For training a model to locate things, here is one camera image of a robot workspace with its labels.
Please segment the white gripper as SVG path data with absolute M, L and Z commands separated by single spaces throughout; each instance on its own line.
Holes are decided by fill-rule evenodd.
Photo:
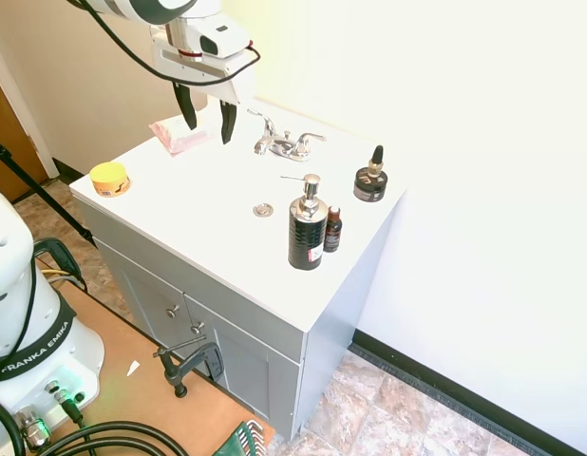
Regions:
M 149 28 L 152 63 L 158 72 L 186 81 L 189 86 L 220 101 L 221 139 L 233 135 L 240 82 L 240 25 L 225 15 L 180 17 L 166 25 Z M 190 89 L 173 83 L 180 113 L 191 130 L 198 126 Z

